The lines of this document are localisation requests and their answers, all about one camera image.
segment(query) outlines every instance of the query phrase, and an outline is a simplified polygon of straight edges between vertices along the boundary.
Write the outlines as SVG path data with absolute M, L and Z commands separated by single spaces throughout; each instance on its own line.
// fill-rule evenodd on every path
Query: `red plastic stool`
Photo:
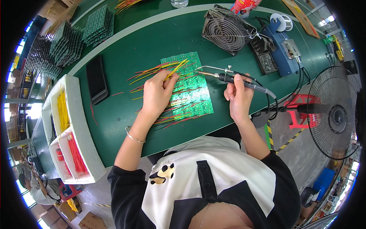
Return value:
M 304 94 L 298 94 L 295 96 L 295 98 L 292 100 L 292 102 L 285 102 L 284 105 L 289 104 L 287 107 L 297 107 L 298 105 L 301 104 L 307 104 L 307 102 L 309 103 L 316 103 L 319 101 L 319 98 L 313 95 L 304 95 Z M 305 120 L 309 117 L 310 118 L 310 126 L 316 126 L 316 114 L 304 114 L 304 113 L 300 113 L 300 119 L 302 119 L 302 122 L 299 124 L 295 115 L 295 111 L 286 111 L 289 112 L 291 115 L 291 119 L 292 119 L 292 125 L 289 125 L 290 129 L 292 128 L 309 128 L 309 125 L 304 125 L 303 123 L 305 122 Z
M 82 191 L 81 188 L 75 189 L 75 187 L 72 184 L 69 184 L 67 186 L 68 187 L 66 187 L 66 185 L 62 181 L 59 181 L 60 196 L 63 201 L 67 201 L 67 200 L 75 197 L 77 194 L 81 193 L 81 191 Z M 65 190 L 67 190 L 69 188 L 72 191 L 71 194 L 67 195 L 66 191 L 63 191 L 62 188 L 65 188 Z

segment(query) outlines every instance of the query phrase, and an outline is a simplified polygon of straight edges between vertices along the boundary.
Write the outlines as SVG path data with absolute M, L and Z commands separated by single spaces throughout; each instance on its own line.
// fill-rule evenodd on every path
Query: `silver bangle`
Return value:
M 128 129 L 129 128 L 131 128 L 130 126 L 128 126 L 128 127 L 126 127 L 125 128 L 125 130 L 126 130 L 126 133 L 127 133 L 127 135 L 131 138 L 131 139 L 133 139 L 133 140 L 135 140 L 135 141 L 138 141 L 139 143 L 145 143 L 146 142 L 146 139 L 145 139 L 145 141 L 140 141 L 140 140 L 137 140 L 137 139 L 135 139 L 134 137 L 132 137 L 129 133 L 128 133 Z

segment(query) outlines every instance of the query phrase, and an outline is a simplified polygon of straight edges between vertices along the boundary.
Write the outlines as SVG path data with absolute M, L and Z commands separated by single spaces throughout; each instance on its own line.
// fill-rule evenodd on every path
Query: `solder wire spool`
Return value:
M 272 14 L 270 19 L 271 21 L 272 19 L 274 19 L 275 21 L 278 19 L 281 22 L 280 26 L 277 29 L 278 32 L 290 31 L 294 26 L 291 18 L 285 14 Z

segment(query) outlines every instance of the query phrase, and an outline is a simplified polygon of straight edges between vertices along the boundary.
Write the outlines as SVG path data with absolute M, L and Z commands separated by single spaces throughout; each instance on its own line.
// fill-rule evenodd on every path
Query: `black and white shirt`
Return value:
M 117 228 L 186 229 L 215 202 L 240 207 L 255 229 L 292 228 L 299 218 L 294 178 L 275 151 L 258 160 L 231 139 L 203 136 L 167 154 L 148 182 L 142 170 L 113 166 L 108 181 Z

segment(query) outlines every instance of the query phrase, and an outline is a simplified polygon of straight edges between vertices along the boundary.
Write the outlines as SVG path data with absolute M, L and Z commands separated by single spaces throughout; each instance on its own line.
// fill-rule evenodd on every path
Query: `stack of circuit boards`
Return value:
M 37 35 L 29 50 L 29 54 L 24 65 L 24 72 L 36 71 L 45 76 L 56 79 L 62 68 L 55 64 L 55 60 L 50 57 L 51 38 L 47 35 Z
M 83 41 L 86 46 L 93 45 L 95 47 L 107 40 L 108 37 L 113 36 L 113 28 L 114 13 L 107 5 L 104 5 L 88 17 L 84 28 Z
M 191 115 L 186 115 L 185 118 L 189 117 L 200 117 L 206 114 L 213 113 L 213 107 L 210 97 L 210 92 L 207 87 L 206 79 L 204 75 L 196 75 L 193 71 L 201 67 L 201 62 L 198 57 L 197 52 L 190 52 L 186 54 L 181 54 L 178 56 L 172 56 L 169 58 L 163 58 L 160 62 L 174 62 L 189 60 L 186 67 L 180 68 L 177 73 L 178 75 L 186 75 L 185 77 L 190 77 L 184 80 L 180 80 L 176 83 L 175 89 L 173 90 L 173 95 L 170 101 L 181 101 L 176 103 L 177 109 L 173 110 L 173 115 L 179 117 L 179 114 L 190 113 Z M 184 90 L 190 90 L 189 92 L 175 93 Z
M 56 65 L 64 67 L 80 58 L 83 48 L 82 36 L 82 31 L 72 27 L 70 22 L 61 23 L 49 50 L 49 55 L 54 58 Z

